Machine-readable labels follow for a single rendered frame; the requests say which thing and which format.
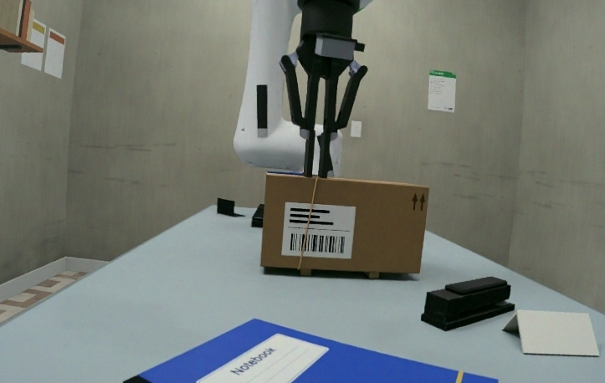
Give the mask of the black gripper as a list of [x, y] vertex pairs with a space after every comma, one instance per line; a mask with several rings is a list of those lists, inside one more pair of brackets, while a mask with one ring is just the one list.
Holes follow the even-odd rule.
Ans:
[[[300, 127], [300, 137], [305, 139], [305, 163], [303, 176], [312, 177], [315, 149], [315, 117], [320, 78], [325, 80], [325, 104], [323, 132], [320, 138], [318, 177], [327, 178], [330, 143], [337, 139], [338, 130], [346, 128], [361, 79], [367, 73], [366, 65], [353, 59], [338, 59], [315, 53], [315, 33], [336, 33], [351, 38], [353, 8], [335, 0], [314, 0], [302, 8], [300, 44], [294, 53], [283, 55], [279, 65], [285, 73], [286, 86], [293, 125]], [[300, 94], [295, 68], [299, 60], [308, 74], [305, 102], [305, 118], [302, 117]], [[336, 119], [336, 96], [339, 76], [349, 66], [351, 76]], [[294, 117], [294, 118], [293, 118]], [[341, 117], [341, 118], [340, 118]], [[333, 131], [335, 130], [335, 131]]]

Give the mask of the black stapler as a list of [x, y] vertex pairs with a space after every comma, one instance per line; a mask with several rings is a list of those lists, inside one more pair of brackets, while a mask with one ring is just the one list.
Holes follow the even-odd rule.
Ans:
[[504, 301], [510, 288], [492, 276], [447, 284], [427, 292], [421, 321], [446, 332], [508, 313], [515, 310], [515, 304]]

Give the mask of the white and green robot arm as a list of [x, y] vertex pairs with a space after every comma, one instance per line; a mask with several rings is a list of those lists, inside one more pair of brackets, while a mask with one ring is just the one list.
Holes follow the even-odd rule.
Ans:
[[[310, 1], [251, 0], [249, 62], [233, 139], [237, 157], [248, 166], [304, 171], [306, 140], [300, 137], [300, 127], [282, 117], [285, 73], [279, 62], [288, 53], [295, 17]], [[320, 56], [352, 60], [354, 51], [364, 52], [365, 44], [354, 38], [326, 32], [315, 36]], [[341, 148], [338, 131], [330, 144], [327, 177], [340, 176]]]

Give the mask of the blue notebook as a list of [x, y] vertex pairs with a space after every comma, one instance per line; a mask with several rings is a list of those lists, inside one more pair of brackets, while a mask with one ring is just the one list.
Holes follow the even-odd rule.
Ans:
[[122, 383], [498, 383], [251, 319]]

